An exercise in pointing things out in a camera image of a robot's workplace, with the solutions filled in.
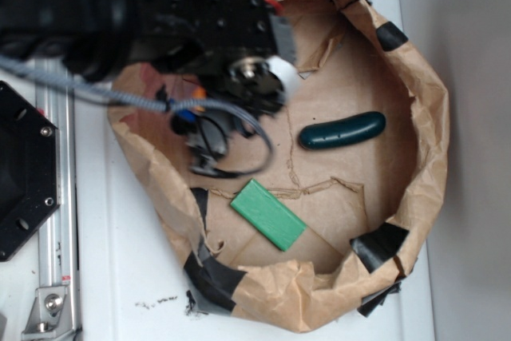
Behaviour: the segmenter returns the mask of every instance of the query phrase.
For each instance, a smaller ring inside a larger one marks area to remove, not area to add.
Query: black panel
[[[408,42],[408,37],[393,22],[377,28],[376,37],[385,52],[393,51]]]
[[[408,233],[406,229],[384,223],[374,232],[351,240],[350,244],[369,273],[372,273],[396,256]]]
[[[57,129],[0,81],[0,261],[57,208]]]

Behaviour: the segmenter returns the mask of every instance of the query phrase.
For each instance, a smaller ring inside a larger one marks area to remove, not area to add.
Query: brown paper bag
[[[289,251],[229,207],[247,178],[188,171],[184,138],[168,128],[168,115],[111,108],[109,118],[200,309],[302,332],[411,272],[443,201],[448,97],[406,36],[366,0],[278,1],[295,31],[296,66],[311,74],[287,107],[262,118],[276,158],[255,178],[308,226]],[[135,65],[115,88],[154,97],[162,84],[175,98],[195,87]],[[317,152],[297,144],[306,125],[371,110],[387,120],[375,139]],[[249,169],[263,152],[263,143],[233,134],[219,166]]]

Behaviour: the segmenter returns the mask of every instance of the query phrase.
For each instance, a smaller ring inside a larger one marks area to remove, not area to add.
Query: cable
[[[0,54],[0,69],[4,69],[6,72],[12,73],[14,76],[20,78],[29,78],[36,83],[44,84],[47,86],[54,87],[60,90],[66,89],[74,89],[78,91],[82,91],[84,93],[91,93],[102,97],[107,97],[108,99],[112,99],[115,101],[119,101],[122,104],[133,105],[140,109],[148,109],[155,112],[172,112],[178,113],[180,111],[186,109],[193,109],[195,107],[202,107],[206,109],[217,109],[220,111],[224,111],[230,113],[245,121],[249,124],[254,132],[261,136],[264,141],[264,144],[268,148],[268,155],[265,162],[258,168],[252,169],[244,172],[227,172],[222,171],[220,169],[214,169],[216,172],[215,177],[223,177],[223,178],[233,178],[238,176],[246,176],[256,172],[260,172],[265,169],[273,159],[273,145],[271,144],[271,140],[264,131],[261,124],[257,121],[255,117],[253,117],[249,112],[245,109],[242,109],[238,105],[234,105],[232,103],[221,101],[217,99],[187,99],[182,101],[171,101],[168,102],[158,101],[148,99],[147,97],[141,97],[134,95],[132,93],[125,93],[121,91],[111,90],[111,89],[102,89],[94,86],[91,83],[84,81],[76,81],[74,79],[70,79],[67,77],[58,76],[53,73],[48,73],[40,69],[35,69],[27,66],[22,61],[18,61],[12,59],[10,57],[6,57]]]
[[[166,112],[168,110],[167,104],[163,101],[151,100],[147,97],[141,97],[131,93],[98,88],[91,83],[76,81],[74,79],[59,76],[54,73],[31,68],[22,61],[14,60],[3,55],[0,55],[0,68],[9,73],[12,73],[17,77],[29,78],[30,80],[33,80],[37,83],[48,85],[57,89],[74,89],[85,93],[107,97],[108,99],[113,99],[126,105],[133,105],[137,108],[149,109],[156,112]]]

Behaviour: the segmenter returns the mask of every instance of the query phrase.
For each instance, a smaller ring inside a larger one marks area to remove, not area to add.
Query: green wooden block
[[[307,227],[254,179],[236,195],[231,206],[283,251],[288,250]]]

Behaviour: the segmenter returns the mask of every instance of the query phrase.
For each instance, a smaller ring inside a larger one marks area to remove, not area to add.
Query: metal bracket
[[[70,333],[73,331],[71,313],[67,287],[38,288],[22,340],[56,339]]]

